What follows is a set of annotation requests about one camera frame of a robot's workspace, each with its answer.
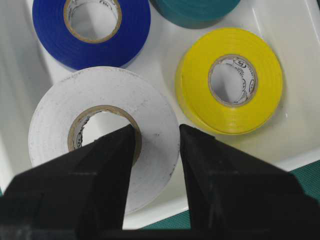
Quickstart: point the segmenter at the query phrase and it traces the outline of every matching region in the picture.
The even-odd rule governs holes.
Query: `green surface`
[[[320,160],[291,173],[296,176],[306,194],[320,201]],[[148,225],[144,229],[190,229],[189,211]]]

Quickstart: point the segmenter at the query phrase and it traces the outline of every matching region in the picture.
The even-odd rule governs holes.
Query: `tape roll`
[[[189,29],[206,28],[231,12],[240,0],[152,0],[170,22]]]
[[[108,36],[88,39],[71,27],[74,11],[87,3],[113,11],[117,24]],[[34,0],[32,16],[45,49],[59,62],[76,70],[125,65],[142,49],[151,23],[147,0]]]
[[[238,74],[242,88],[232,102],[217,96],[212,76],[217,65]],[[238,28],[221,28],[199,39],[176,72],[180,107],[197,126],[211,133],[239,135],[262,126],[282,96],[280,63],[259,37]]]
[[[29,155],[35,167],[68,153],[70,148],[80,147],[78,136],[82,135],[83,126],[101,111],[126,117],[141,135],[125,209],[130,213],[151,202],[166,186],[177,164],[180,145],[173,109],[135,73],[115,67],[92,67],[53,85],[33,114]]]

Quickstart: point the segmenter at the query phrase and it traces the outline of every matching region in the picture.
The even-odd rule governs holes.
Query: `teal electrical tape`
[[[151,0],[167,20],[188,29],[212,25],[231,12],[239,2],[240,0]]]

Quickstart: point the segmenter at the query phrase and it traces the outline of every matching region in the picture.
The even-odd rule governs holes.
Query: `white plastic tray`
[[[2,189],[15,174],[31,167],[27,139],[33,111],[50,86],[70,73],[39,43],[32,23],[32,2],[0,1]],[[320,159],[320,11],[316,0],[242,0],[233,12],[206,29],[178,27],[152,6],[151,21],[144,49],[127,69],[143,76],[168,98],[180,124],[193,126],[175,98],[174,75],[181,56],[205,33],[239,27],[262,37],[277,54],[285,76],[283,97],[273,118],[260,129],[217,138],[288,171]],[[179,160],[165,190],[148,206],[127,215],[124,227],[140,228],[187,209]]]

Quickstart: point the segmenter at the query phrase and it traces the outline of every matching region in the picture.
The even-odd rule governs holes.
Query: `tape core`
[[[258,75],[245,57],[228,54],[212,64],[208,73],[208,86],[218,102],[228,107],[239,107],[249,103],[255,96]]]
[[[80,113],[76,119],[73,121],[69,133],[68,133],[68,149],[69,152],[76,150],[78,148],[82,147],[82,139],[83,139],[83,129],[86,125],[86,123],[89,121],[89,119],[100,112],[110,112],[122,117],[125,117],[128,119],[128,121],[131,123],[131,125],[135,129],[135,150],[134,150],[134,155],[133,155],[133,163],[134,165],[137,162],[137,159],[140,156],[141,152],[141,147],[142,147],[142,136],[140,132],[140,128],[137,124],[137,122],[134,120],[134,118],[124,111],[123,109],[116,107],[116,106],[111,106],[111,105],[99,105],[99,106],[94,106],[91,107],[82,113]]]
[[[75,11],[77,10],[77,8],[84,4],[90,4],[90,3],[97,3],[97,4],[100,4],[102,8],[108,8],[109,10],[112,11],[112,14],[116,18],[117,22],[116,22],[115,28],[106,37],[103,37],[100,39],[90,39],[80,35],[79,33],[76,32],[75,29],[72,28],[72,25],[71,25],[72,17]],[[69,32],[80,41],[90,43],[90,44],[103,43],[109,40],[110,38],[112,38],[119,30],[122,22],[122,11],[117,0],[66,0],[63,11],[64,11],[63,13],[64,23],[65,23],[65,26],[68,28]]]

